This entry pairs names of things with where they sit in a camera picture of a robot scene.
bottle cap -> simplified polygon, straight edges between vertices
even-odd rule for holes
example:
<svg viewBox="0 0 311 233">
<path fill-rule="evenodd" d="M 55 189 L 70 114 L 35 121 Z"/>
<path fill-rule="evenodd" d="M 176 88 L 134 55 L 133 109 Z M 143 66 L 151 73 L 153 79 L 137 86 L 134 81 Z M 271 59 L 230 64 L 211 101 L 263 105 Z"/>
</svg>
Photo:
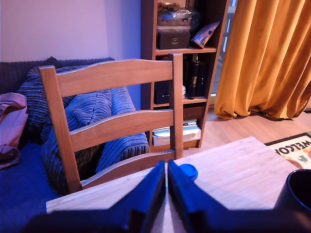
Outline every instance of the bottle cap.
<svg viewBox="0 0 311 233">
<path fill-rule="evenodd" d="M 191 164 L 182 164 L 179 167 L 191 180 L 194 181 L 196 178 L 198 178 L 199 173 L 195 166 Z"/>
</svg>

mug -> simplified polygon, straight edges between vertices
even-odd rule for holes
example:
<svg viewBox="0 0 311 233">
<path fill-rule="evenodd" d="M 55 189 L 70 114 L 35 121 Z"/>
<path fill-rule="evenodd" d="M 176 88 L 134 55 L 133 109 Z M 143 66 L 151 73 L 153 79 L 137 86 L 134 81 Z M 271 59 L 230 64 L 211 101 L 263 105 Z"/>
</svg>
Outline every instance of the mug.
<svg viewBox="0 0 311 233">
<path fill-rule="evenodd" d="M 300 169 L 288 175 L 274 209 L 303 212 L 311 217 L 311 170 Z"/>
</svg>

wall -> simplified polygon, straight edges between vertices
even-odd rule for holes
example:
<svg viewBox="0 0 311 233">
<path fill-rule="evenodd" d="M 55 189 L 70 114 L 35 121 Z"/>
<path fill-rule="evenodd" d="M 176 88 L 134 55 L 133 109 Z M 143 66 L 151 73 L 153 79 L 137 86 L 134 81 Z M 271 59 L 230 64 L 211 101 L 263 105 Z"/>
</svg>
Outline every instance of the wall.
<svg viewBox="0 0 311 233">
<path fill-rule="evenodd" d="M 1 61 L 140 58 L 140 0 L 0 0 Z M 140 85 L 128 87 L 140 109 Z"/>
</svg>

doormat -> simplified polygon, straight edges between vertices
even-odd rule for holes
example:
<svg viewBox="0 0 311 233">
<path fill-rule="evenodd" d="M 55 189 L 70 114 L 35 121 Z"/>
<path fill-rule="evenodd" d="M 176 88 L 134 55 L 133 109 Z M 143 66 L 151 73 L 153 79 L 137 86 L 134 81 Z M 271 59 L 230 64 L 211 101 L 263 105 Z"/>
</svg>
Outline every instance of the doormat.
<svg viewBox="0 0 311 233">
<path fill-rule="evenodd" d="M 311 132 L 265 143 L 299 169 L 311 169 Z"/>
</svg>

sofa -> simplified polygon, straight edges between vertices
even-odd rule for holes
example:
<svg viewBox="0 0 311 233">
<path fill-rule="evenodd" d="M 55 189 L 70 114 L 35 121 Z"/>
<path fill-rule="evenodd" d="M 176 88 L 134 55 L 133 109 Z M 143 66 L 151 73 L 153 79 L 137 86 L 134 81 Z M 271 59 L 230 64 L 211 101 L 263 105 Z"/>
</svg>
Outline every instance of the sofa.
<svg viewBox="0 0 311 233">
<path fill-rule="evenodd" d="M 36 67 L 54 65 L 57 72 L 63 72 L 112 60 L 57 60 L 50 57 L 46 61 L 0 63 L 0 94 L 18 92 L 29 102 L 28 123 L 19 144 L 21 162 L 0 170 L 0 232 L 19 232 L 30 218 L 46 211 L 48 200 L 68 193 Z M 63 103 L 70 130 L 103 117 L 135 110 L 126 87 L 69 97 L 63 99 Z M 112 164 L 148 151 L 144 133 L 113 140 L 85 152 L 78 151 L 76 161 L 80 177 L 87 179 Z"/>
</svg>

